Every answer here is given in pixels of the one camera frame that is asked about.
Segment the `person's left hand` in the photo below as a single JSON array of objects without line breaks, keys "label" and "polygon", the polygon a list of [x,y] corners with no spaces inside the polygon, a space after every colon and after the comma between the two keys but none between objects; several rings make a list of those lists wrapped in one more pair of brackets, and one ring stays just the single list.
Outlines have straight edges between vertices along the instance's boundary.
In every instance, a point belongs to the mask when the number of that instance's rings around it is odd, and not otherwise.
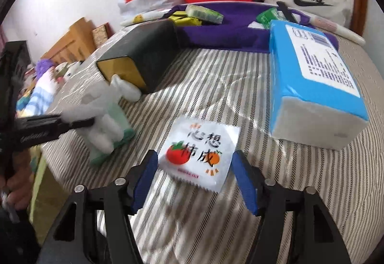
[{"label": "person's left hand", "polygon": [[23,210],[29,206],[33,191],[29,149],[13,154],[13,167],[15,174],[11,178],[1,176],[1,189],[7,187],[10,190],[8,203],[15,210]]}]

